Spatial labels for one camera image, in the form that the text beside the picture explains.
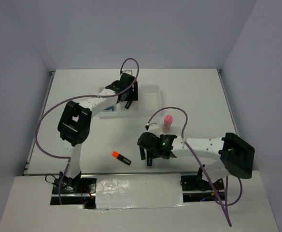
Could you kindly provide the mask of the orange highlighter marker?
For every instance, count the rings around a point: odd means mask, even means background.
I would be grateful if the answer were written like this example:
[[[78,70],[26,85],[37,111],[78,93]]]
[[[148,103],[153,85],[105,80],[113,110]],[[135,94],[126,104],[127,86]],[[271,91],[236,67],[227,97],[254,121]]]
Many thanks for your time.
[[[124,157],[123,155],[121,155],[120,153],[114,151],[112,153],[112,156],[115,157],[117,160],[121,161],[122,163],[130,166],[131,165],[131,160],[129,160],[128,158]]]

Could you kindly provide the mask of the pink highlighter marker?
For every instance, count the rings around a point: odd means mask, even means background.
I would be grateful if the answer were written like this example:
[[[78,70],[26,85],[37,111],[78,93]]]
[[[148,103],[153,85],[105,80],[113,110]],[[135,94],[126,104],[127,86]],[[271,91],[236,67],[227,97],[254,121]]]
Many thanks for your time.
[[[127,101],[125,104],[125,109],[129,109],[133,101]]]

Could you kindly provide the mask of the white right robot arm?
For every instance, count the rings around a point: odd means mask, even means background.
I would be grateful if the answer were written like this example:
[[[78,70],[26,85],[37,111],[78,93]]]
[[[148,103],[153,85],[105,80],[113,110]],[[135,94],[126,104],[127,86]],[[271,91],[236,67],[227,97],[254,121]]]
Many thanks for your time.
[[[207,191],[211,185],[225,177],[250,179],[253,173],[255,149],[234,133],[222,138],[181,138],[173,134],[157,136],[144,132],[138,139],[141,159],[151,166],[153,159],[190,157],[200,162],[201,158],[213,160],[211,164],[198,166],[195,176],[181,180],[183,190]]]

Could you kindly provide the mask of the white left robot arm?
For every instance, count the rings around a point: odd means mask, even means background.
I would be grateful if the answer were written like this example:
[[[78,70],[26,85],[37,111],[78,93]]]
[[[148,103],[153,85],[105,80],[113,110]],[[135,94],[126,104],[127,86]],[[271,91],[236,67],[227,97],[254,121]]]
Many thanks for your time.
[[[68,168],[59,174],[63,188],[75,193],[81,187],[81,148],[82,143],[89,136],[91,119],[120,102],[126,102],[128,109],[131,103],[137,100],[138,84],[136,78],[123,72],[119,80],[106,86],[97,96],[80,102],[67,102],[57,127],[63,141],[64,155],[69,158]]]

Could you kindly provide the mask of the pink-lidded toothpick jar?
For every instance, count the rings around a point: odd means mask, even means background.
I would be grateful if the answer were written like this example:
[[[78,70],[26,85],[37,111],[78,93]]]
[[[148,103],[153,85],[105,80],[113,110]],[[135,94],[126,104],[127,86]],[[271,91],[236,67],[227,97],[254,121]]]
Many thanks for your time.
[[[164,117],[164,121],[163,121],[163,125],[162,125],[162,131],[164,133],[169,132],[170,127],[172,125],[172,122],[173,122],[173,117],[171,115],[166,115]]]

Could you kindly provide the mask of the blue paint jar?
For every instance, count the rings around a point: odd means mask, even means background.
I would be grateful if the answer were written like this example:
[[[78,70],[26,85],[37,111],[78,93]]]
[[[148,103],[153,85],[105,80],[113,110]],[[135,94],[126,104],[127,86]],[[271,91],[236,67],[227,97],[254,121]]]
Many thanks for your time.
[[[105,108],[104,111],[114,112],[115,111],[115,107],[114,106],[109,106],[109,107]]]

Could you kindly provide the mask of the blue highlighter marker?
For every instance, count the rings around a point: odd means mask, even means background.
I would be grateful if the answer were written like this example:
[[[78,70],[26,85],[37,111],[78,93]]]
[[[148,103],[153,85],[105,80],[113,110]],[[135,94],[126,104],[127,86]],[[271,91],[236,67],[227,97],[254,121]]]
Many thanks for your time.
[[[153,159],[151,157],[147,157],[147,166],[151,167],[153,165]]]

